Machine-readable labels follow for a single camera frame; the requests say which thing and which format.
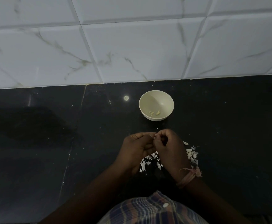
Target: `tiled wall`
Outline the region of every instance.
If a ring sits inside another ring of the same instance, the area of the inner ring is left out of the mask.
[[[0,88],[272,74],[272,0],[0,0]]]

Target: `shirt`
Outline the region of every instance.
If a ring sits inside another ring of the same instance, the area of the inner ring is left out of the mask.
[[[156,191],[149,197],[125,200],[113,207],[98,224],[189,223],[208,224],[202,217],[181,203]]]

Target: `forearm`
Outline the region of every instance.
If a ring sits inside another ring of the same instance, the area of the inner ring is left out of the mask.
[[[199,207],[201,207],[204,213],[213,221],[227,224],[250,224],[245,217],[214,193],[199,178],[194,178],[183,190],[193,197]]]
[[[110,205],[128,177],[117,164],[112,164],[80,194],[68,200],[40,223],[75,224],[85,220],[91,223]]]

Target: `pink string wristband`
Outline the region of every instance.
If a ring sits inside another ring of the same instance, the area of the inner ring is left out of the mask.
[[[190,172],[185,177],[183,177],[183,179],[178,184],[176,184],[179,189],[184,188],[195,177],[201,177],[201,171],[198,166],[196,169],[182,168],[180,171],[181,170],[190,170]]]

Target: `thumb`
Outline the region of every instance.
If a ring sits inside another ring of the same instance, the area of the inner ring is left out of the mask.
[[[153,138],[151,136],[147,135],[143,135],[141,138],[137,139],[137,143],[139,143],[139,145],[141,145],[141,147],[146,146],[147,144],[151,144],[153,141]]]
[[[163,145],[162,141],[161,141],[161,136],[160,135],[156,135],[156,138],[153,140],[153,145],[156,148],[156,150],[163,150],[166,147]]]

